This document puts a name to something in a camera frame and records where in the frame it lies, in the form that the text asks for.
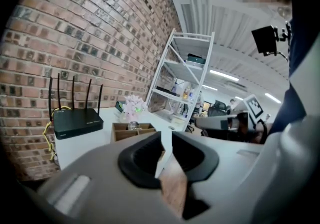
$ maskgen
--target black router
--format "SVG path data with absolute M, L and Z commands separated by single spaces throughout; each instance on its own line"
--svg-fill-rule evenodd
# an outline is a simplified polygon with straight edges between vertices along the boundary
M 51 111 L 51 89 L 52 89 L 52 77 L 50 77 L 49 84 L 49 115 L 50 121 L 52 122 L 52 111 Z M 58 74 L 58 86 L 57 86 L 57 94 L 58 94 L 58 103 L 59 109 L 55 110 L 53 115 L 53 124 L 54 124 L 54 133 L 57 139 L 66 139 L 71 138 L 83 134 L 87 134 L 90 132 L 94 132 L 97 130 L 103 129 L 103 120 L 99 116 L 100 112 L 100 101 L 101 101 L 101 93 L 102 87 L 100 86 L 99 93 L 99 101 L 98 101 L 98 113 L 93 108 L 87 108 L 88 104 L 88 96 L 91 85 L 91 79 L 88 86 L 88 91 L 86 93 L 85 99 L 85 108 L 83 109 L 75 109 L 75 101 L 74 101 L 74 83 L 75 77 L 72 80 L 72 109 L 62 109 L 60 102 L 60 91 L 59 91 L 59 83 L 60 76 Z

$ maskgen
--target ceiling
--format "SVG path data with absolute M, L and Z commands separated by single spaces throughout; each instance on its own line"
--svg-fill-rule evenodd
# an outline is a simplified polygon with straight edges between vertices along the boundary
M 173 0 L 183 32 L 214 35 L 209 69 L 239 78 L 236 83 L 207 74 L 204 84 L 232 97 L 270 93 L 282 101 L 288 85 L 288 63 L 281 56 L 258 54 L 252 30 L 273 25 L 285 27 L 277 6 L 257 0 Z M 288 54 L 287 43 L 277 50 Z

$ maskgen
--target yellow cable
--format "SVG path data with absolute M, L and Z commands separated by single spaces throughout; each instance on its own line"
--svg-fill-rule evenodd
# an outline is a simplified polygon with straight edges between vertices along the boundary
M 65 109 L 71 110 L 71 108 L 70 108 L 69 106 L 61 106 L 61 108 L 65 108 Z M 55 109 L 53 110 L 52 115 L 51 115 L 52 117 L 54 116 L 54 111 L 55 111 L 55 110 L 59 110 L 59 108 L 55 108 Z M 50 158 L 50 161 L 51 161 L 51 160 L 53 160 L 54 156 L 55 156 L 57 153 L 55 152 L 55 149 L 54 149 L 55 147 L 54 147 L 53 143 L 52 143 L 52 142 L 49 142 L 49 140 L 48 140 L 48 138 L 47 138 L 47 136 L 46 136 L 46 134 L 45 134 L 50 125 L 51 125 L 51 121 L 47 123 L 47 125 L 45 126 L 45 129 L 44 129 L 44 131 L 43 131 L 42 134 L 43 134 L 43 136 L 45 137 L 46 142 L 48 143 L 49 152 L 52 152 L 52 153 L 51 153 L 51 158 Z

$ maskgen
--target ceiling light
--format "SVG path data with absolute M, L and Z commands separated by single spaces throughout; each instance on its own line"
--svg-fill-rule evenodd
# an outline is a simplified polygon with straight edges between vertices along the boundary
M 272 99 L 273 101 L 277 102 L 278 104 L 281 104 L 281 101 L 277 98 L 275 98 L 273 95 L 270 95 L 269 93 L 265 93 L 265 95 L 267 97 L 269 97 L 270 99 Z
M 235 77 L 232 77 L 232 76 L 230 76 L 228 74 L 223 74 L 223 73 L 220 73 L 220 72 L 217 72 L 217 71 L 214 71 L 214 70 L 210 70 L 210 72 L 212 74 L 220 75 L 220 76 L 223 76 L 223 77 L 225 77 L 227 79 L 230 79 L 230 80 L 233 80 L 233 81 L 236 81 L 236 82 L 239 80 L 238 78 L 235 78 Z
M 202 86 L 205 87 L 205 88 L 208 88 L 208 89 L 217 90 L 217 89 L 212 88 L 212 87 L 209 87 L 209 86 L 207 86 L 207 85 L 202 85 Z

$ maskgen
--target white desk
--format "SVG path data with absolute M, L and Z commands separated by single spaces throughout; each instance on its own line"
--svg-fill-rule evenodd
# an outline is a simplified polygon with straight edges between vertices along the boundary
M 94 148 L 110 144 L 112 123 L 119 122 L 119 115 L 120 112 L 115 107 L 102 108 L 100 109 L 100 117 L 104 121 L 102 130 L 62 140 L 55 137 L 55 148 L 60 168 L 66 168 L 69 164 Z M 172 153 L 172 130 L 169 126 L 174 127 L 174 131 L 182 131 L 183 125 L 169 123 L 149 112 L 142 114 L 139 117 L 139 122 L 151 123 L 156 131 L 161 131 L 162 133 L 161 142 L 166 152 L 157 165 L 155 176 L 158 177 Z

